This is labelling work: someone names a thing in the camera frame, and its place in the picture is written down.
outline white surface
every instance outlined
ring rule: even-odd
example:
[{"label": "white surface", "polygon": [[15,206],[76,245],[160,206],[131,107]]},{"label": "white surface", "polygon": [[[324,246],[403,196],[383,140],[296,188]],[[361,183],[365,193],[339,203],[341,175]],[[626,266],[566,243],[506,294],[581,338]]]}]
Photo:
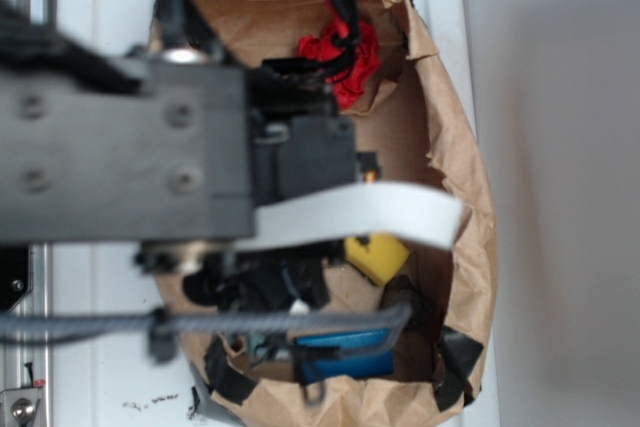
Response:
[{"label": "white surface", "polygon": [[640,0],[466,0],[505,427],[640,424]]},{"label": "white surface", "polygon": [[[134,43],[146,44],[153,1],[58,0],[58,22],[89,46],[121,55]],[[462,0],[416,0],[416,7],[428,22],[475,128]],[[131,267],[133,252],[131,245],[57,247],[54,307],[64,312],[102,312],[147,310],[159,305],[152,281],[139,277]],[[186,419],[193,385],[186,363],[180,359],[167,367],[154,367],[144,348],[142,337],[123,336],[57,351],[55,427],[192,425]],[[483,394],[449,426],[499,426],[491,349]],[[150,403],[157,396],[176,393],[178,398],[171,402]],[[141,411],[131,407],[134,402]]]},{"label": "white surface", "polygon": [[[400,182],[355,184],[258,208],[256,236],[237,251],[281,249],[383,232],[450,250],[462,203],[442,191]],[[304,228],[291,219],[309,219]]]}]

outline wire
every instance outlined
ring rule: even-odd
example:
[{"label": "wire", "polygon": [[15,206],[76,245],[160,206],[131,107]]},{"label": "wire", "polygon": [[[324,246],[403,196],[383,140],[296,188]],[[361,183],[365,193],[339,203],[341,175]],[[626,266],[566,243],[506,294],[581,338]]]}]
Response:
[{"label": "wire", "polygon": [[[393,347],[411,316],[409,304],[398,304],[371,314],[320,313],[290,315],[288,313],[225,313],[218,315],[175,315],[166,319],[168,329],[178,332],[226,332],[277,334],[289,331],[352,331],[389,329],[389,335],[378,346],[348,349],[344,356],[375,355]],[[148,332],[157,325],[157,315],[105,315],[17,317],[0,314],[0,332],[20,335],[47,335],[50,338],[28,339],[29,345],[64,344],[88,340],[116,332]],[[16,337],[0,338],[0,343],[19,343]]]}]

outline blue box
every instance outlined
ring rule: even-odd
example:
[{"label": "blue box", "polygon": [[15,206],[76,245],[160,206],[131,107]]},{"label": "blue box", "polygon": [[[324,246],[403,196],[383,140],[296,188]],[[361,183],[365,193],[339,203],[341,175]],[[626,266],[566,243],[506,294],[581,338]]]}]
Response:
[{"label": "blue box", "polygon": [[[387,329],[369,330],[364,332],[344,332],[340,334],[314,335],[298,337],[296,344],[308,347],[342,347],[351,349],[380,344],[388,334]],[[380,355],[367,357],[352,357],[344,360],[323,360],[315,363],[320,373],[325,377],[348,375],[354,379],[376,377],[393,373],[393,354],[391,350]],[[305,381],[313,382],[308,368],[303,369]]]}]

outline red fabric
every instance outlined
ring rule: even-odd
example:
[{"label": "red fabric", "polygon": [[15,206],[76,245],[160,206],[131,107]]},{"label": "red fabric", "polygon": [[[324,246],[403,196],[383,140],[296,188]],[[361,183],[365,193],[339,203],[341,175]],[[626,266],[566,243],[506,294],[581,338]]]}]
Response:
[{"label": "red fabric", "polygon": [[[335,59],[342,53],[342,50],[333,45],[331,40],[338,30],[339,24],[332,22],[325,27],[320,39],[312,35],[301,38],[298,42],[298,55],[319,61]],[[375,29],[366,22],[360,21],[360,32],[362,42],[356,49],[356,62],[351,73],[346,78],[343,78],[345,74],[342,73],[329,79],[329,82],[335,82],[333,91],[340,110],[347,110],[364,94],[364,83],[380,67],[380,59],[378,59],[380,47]]]}]

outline screw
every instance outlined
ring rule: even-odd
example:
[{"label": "screw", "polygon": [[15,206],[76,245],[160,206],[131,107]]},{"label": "screw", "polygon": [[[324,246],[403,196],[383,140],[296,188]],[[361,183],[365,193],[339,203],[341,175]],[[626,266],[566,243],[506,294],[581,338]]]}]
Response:
[{"label": "screw", "polygon": [[16,279],[11,282],[11,288],[14,292],[22,292],[24,290],[24,282],[20,279]]},{"label": "screw", "polygon": [[195,166],[184,166],[175,169],[169,178],[171,190],[178,194],[187,194],[198,190],[203,180],[202,170]]},{"label": "screw", "polygon": [[20,115],[27,120],[36,120],[43,117],[46,113],[46,107],[42,99],[37,95],[29,95],[25,97],[20,106]]},{"label": "screw", "polygon": [[35,417],[36,409],[27,399],[17,400],[11,406],[11,415],[16,420],[19,426],[29,425]]},{"label": "screw", "polygon": [[167,109],[167,122],[177,128],[189,127],[193,123],[193,110],[186,104],[173,104]]},{"label": "screw", "polygon": [[28,192],[43,192],[50,186],[49,179],[43,169],[32,167],[22,174],[22,185]]}]

